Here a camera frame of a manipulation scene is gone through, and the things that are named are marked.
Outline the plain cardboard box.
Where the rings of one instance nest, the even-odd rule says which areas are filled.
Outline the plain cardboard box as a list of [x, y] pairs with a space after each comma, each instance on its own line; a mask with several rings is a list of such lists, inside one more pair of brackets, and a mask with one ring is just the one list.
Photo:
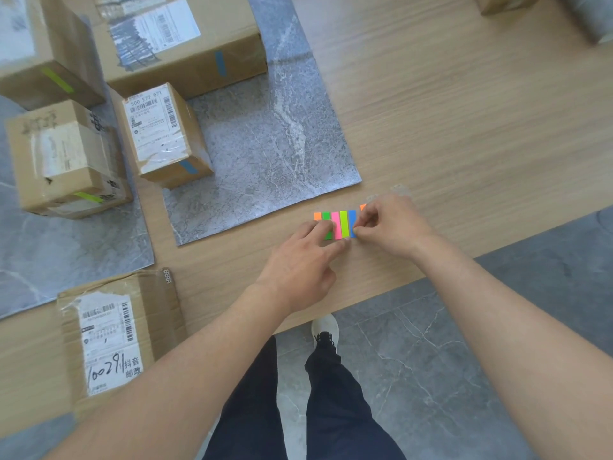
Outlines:
[[476, 0], [481, 16], [493, 16], [518, 9], [531, 8], [539, 0]]

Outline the person's right forearm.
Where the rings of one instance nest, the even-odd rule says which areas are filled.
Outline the person's right forearm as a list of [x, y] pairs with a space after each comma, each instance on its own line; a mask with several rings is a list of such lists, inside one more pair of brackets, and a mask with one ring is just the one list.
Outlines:
[[408, 252], [540, 459], [613, 460], [613, 358], [440, 235]]

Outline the white shoe black laces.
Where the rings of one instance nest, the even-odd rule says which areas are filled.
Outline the white shoe black laces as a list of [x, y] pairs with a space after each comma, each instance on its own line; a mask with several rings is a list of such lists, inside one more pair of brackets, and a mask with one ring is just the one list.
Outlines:
[[314, 319], [311, 322], [311, 336], [315, 350], [323, 349], [332, 352], [334, 355], [338, 354], [340, 328], [332, 314]]

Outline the multicolour sticky flag pad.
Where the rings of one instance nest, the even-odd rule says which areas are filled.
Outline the multicolour sticky flag pad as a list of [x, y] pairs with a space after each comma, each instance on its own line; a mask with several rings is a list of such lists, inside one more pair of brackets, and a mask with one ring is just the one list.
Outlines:
[[325, 236], [325, 240], [341, 240], [355, 238], [354, 225], [357, 221], [357, 210], [317, 211], [313, 213], [315, 221], [331, 220], [333, 228]]

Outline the person's left leg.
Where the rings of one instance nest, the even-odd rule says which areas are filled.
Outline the person's left leg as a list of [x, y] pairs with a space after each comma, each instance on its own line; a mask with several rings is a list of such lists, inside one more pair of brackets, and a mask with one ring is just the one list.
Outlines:
[[272, 336], [225, 403], [202, 460], [287, 460]]

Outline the small cardboard box white label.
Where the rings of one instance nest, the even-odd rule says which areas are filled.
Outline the small cardboard box white label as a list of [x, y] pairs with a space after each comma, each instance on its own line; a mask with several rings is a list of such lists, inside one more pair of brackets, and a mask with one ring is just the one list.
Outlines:
[[144, 180], [175, 189], [214, 174], [194, 109], [170, 83], [121, 101], [119, 123]]

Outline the person's right hand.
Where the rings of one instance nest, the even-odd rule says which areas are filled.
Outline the person's right hand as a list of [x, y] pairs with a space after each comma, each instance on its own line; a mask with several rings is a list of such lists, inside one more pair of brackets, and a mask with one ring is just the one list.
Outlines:
[[376, 245], [391, 255], [418, 261], [438, 233], [407, 195], [390, 192], [367, 203], [354, 226], [382, 225], [384, 241]]

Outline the person's left hand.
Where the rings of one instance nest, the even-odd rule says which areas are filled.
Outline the person's left hand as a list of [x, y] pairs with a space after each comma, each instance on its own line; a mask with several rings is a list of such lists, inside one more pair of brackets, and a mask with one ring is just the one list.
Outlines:
[[332, 228], [329, 220], [302, 223], [273, 250], [257, 278], [257, 287], [266, 291], [283, 318], [318, 303], [312, 302], [314, 279], [321, 271], [332, 269], [331, 263], [349, 249], [349, 239], [326, 243], [324, 238]]

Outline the person's left forearm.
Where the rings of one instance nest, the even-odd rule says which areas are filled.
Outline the person's left forearm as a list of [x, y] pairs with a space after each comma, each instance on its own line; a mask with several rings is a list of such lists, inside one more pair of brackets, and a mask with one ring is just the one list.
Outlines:
[[248, 286], [44, 460], [194, 460], [224, 403], [289, 313], [279, 288]]

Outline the flat cardboard parcel handwritten label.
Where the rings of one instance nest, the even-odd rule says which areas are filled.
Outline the flat cardboard parcel handwritten label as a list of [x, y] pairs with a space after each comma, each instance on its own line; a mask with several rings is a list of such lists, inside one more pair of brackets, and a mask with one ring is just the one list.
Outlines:
[[57, 310], [78, 424], [188, 338], [168, 268], [63, 291]]

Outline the tall cardboard box green tape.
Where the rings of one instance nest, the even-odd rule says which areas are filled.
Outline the tall cardboard box green tape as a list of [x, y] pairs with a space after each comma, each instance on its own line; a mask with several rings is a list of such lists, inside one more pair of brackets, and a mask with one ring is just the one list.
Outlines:
[[105, 102], [91, 30], [62, 0], [0, 0], [0, 96], [26, 110]]

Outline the grey marble pattern mat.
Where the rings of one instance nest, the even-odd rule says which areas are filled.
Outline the grey marble pattern mat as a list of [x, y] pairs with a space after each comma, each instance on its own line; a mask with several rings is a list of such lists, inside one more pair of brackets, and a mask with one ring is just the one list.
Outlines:
[[164, 202], [186, 245], [362, 181], [292, 0], [249, 0], [267, 73], [188, 100], [214, 176]]
[[5, 120], [24, 113], [0, 96], [0, 319], [53, 301], [70, 288], [154, 263], [135, 178], [134, 200], [79, 220], [19, 207]]
[[613, 0], [558, 0], [594, 45], [613, 42]]

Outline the taped cardboard box handwritten top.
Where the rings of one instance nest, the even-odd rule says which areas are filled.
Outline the taped cardboard box handwritten top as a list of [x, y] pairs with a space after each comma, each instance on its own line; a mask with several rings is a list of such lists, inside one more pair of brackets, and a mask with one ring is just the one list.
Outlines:
[[9, 118], [5, 130], [23, 211], [80, 219], [133, 201], [114, 127], [76, 101]]

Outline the large flat cardboard box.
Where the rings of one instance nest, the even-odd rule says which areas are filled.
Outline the large flat cardboard box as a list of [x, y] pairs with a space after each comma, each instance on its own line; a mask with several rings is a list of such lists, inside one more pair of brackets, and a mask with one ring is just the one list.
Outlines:
[[170, 83], [190, 99], [267, 72], [249, 0], [63, 0], [91, 25], [103, 79], [128, 98]]

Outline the person's leg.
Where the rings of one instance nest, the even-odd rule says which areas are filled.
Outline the person's leg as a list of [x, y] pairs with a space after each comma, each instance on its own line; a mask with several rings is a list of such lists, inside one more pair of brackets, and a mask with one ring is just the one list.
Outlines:
[[287, 460], [272, 336], [225, 403], [202, 460]]
[[311, 385], [307, 407], [307, 460], [406, 460], [374, 420], [362, 388], [334, 347], [318, 346], [305, 370]]

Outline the person's right leg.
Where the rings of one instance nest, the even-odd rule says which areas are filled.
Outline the person's right leg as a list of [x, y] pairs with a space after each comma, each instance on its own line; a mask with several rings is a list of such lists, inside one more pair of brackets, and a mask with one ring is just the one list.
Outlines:
[[307, 460], [406, 460], [374, 420], [362, 388], [334, 347], [318, 346], [305, 370], [311, 385], [307, 407]]

